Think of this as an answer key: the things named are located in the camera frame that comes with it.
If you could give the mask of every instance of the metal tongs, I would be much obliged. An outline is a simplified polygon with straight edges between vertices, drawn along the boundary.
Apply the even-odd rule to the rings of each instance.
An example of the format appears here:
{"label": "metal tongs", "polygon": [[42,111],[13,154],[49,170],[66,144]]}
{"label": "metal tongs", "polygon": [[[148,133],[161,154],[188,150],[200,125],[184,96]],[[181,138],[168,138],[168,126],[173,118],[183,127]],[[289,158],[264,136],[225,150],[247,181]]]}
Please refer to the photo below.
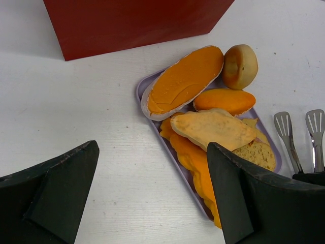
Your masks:
{"label": "metal tongs", "polygon": [[325,113],[321,109],[306,113],[306,125],[313,145],[314,172],[324,171],[323,134],[325,130]]}
{"label": "metal tongs", "polygon": [[325,171],[323,164],[322,137],[325,130],[325,113],[317,109],[306,114],[306,124],[313,144],[314,173],[304,173],[294,145],[293,129],[288,112],[274,115],[275,128],[288,151],[295,174],[293,179],[325,186]]}
{"label": "metal tongs", "polygon": [[275,128],[288,151],[295,174],[304,173],[294,144],[290,114],[288,112],[279,112],[274,115],[273,119]]}

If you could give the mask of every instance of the whole grain bread slice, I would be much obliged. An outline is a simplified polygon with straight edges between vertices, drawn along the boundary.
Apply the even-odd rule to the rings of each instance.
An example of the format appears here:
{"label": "whole grain bread slice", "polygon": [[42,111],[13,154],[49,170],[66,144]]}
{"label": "whole grain bread slice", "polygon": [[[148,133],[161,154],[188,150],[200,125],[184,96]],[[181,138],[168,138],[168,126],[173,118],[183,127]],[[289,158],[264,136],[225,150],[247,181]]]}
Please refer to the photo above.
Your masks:
{"label": "whole grain bread slice", "polygon": [[271,171],[274,171],[276,167],[276,160],[271,147],[263,142],[254,140],[252,143],[234,150],[233,153]]}

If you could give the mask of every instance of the plastic food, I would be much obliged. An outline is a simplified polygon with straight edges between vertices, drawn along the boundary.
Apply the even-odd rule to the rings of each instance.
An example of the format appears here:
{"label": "plastic food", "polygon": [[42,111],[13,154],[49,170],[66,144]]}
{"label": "plastic food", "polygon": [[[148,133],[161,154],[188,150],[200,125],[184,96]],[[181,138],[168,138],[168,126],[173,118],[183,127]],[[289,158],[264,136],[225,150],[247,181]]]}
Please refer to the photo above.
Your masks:
{"label": "plastic food", "polygon": [[211,210],[214,216],[215,225],[221,228],[218,208],[209,174],[207,153],[194,145],[187,138],[174,132],[170,121],[171,118],[167,118],[162,122],[160,135],[170,141],[173,149],[177,153],[180,164],[191,171],[194,187],[198,195],[204,199],[204,203]]}
{"label": "plastic food", "polygon": [[193,107],[196,110],[222,108],[235,116],[247,112],[255,102],[255,97],[243,90],[220,88],[202,92],[194,99]]}
{"label": "plastic food", "polygon": [[177,134],[188,138],[204,151],[207,151],[210,142],[217,142],[233,151],[256,138],[254,129],[218,108],[175,116],[171,125]]}
{"label": "plastic food", "polygon": [[271,147],[265,143],[253,141],[233,151],[237,156],[273,171],[276,166],[275,156]]}
{"label": "plastic food", "polygon": [[167,68],[143,92],[141,108],[151,120],[168,118],[199,95],[220,73],[218,47],[198,49]]}
{"label": "plastic food", "polygon": [[224,55],[222,80],[228,88],[244,89],[255,79],[257,72],[256,55],[248,45],[233,46]]}

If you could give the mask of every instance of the toy bread slice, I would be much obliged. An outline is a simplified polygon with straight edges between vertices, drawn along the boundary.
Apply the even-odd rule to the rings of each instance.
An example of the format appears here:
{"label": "toy bread slice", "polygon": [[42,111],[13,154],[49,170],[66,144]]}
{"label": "toy bread slice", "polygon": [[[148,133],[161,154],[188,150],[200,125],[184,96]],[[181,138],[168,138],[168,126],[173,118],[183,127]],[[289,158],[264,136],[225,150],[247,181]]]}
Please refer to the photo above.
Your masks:
{"label": "toy bread slice", "polygon": [[231,115],[240,115],[251,109],[255,102],[255,97],[243,90],[220,88],[202,92],[194,99],[193,107],[196,110],[222,108]]}
{"label": "toy bread slice", "polygon": [[210,142],[236,150],[256,138],[256,132],[240,119],[220,112],[220,109],[185,113],[171,119],[172,129],[207,151]]}
{"label": "toy bread slice", "polygon": [[168,118],[199,95],[221,72],[223,54],[218,47],[198,49],[166,69],[141,99],[141,108],[151,120]]}
{"label": "toy bread slice", "polygon": [[275,156],[271,147],[262,142],[253,141],[248,145],[234,150],[233,153],[271,171],[276,167]]}
{"label": "toy bread slice", "polygon": [[248,125],[249,127],[253,128],[255,130],[257,139],[259,139],[261,142],[270,146],[270,143],[269,143],[266,135],[264,135],[262,133],[262,131],[260,131],[259,129],[257,129],[255,127],[257,124],[257,121],[258,121],[258,118],[243,118],[242,119],[243,123],[245,123],[246,125]]}

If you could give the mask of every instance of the orange cheese spread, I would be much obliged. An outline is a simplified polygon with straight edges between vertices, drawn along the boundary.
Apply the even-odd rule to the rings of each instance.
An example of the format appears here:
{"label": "orange cheese spread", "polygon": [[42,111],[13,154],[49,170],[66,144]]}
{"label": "orange cheese spread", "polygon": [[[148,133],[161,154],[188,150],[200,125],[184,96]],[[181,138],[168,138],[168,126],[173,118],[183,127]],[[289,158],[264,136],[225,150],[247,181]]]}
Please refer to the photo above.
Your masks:
{"label": "orange cheese spread", "polygon": [[218,47],[198,49],[165,70],[148,99],[151,114],[164,114],[192,100],[215,79],[223,67]]}

